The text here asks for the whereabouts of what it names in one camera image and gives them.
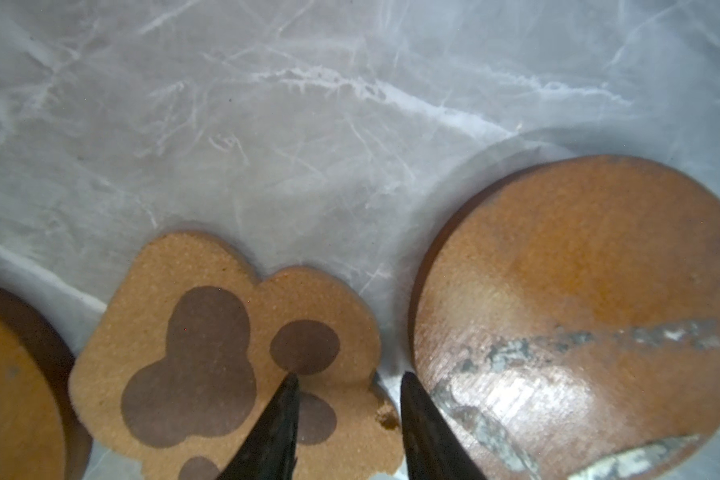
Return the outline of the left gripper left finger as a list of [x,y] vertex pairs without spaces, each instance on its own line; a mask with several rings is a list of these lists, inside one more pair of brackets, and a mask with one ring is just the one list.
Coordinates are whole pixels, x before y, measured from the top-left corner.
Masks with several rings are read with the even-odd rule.
[[298,377],[289,373],[218,480],[291,480],[297,463]]

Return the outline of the brown coaster with scratches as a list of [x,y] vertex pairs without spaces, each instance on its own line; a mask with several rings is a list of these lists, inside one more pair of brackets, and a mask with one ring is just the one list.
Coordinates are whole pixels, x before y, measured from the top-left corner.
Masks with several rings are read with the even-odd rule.
[[420,267],[420,381],[491,479],[655,479],[720,428],[720,199],[589,156],[471,198]]

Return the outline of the plain brown round coaster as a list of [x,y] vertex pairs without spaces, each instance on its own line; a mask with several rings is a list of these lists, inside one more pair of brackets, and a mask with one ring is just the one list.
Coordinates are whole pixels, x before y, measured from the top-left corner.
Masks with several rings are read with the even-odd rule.
[[74,356],[51,324],[0,288],[0,479],[80,479],[92,438],[68,394]]

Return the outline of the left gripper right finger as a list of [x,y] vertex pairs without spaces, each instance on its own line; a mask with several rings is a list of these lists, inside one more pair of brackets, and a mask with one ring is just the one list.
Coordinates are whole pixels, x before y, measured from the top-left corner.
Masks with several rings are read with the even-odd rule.
[[485,480],[417,376],[406,372],[400,387],[401,427],[411,480]]

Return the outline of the cork paw-shaped coaster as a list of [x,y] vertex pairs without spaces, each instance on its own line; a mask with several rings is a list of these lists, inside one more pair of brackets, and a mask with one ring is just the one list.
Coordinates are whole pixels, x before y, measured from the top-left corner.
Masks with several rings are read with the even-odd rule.
[[293,266],[260,279],[196,231],[146,244],[78,356],[72,404],[147,479],[212,479],[281,381],[298,377],[298,479],[393,474],[397,410],[374,382],[372,311],[340,280]]

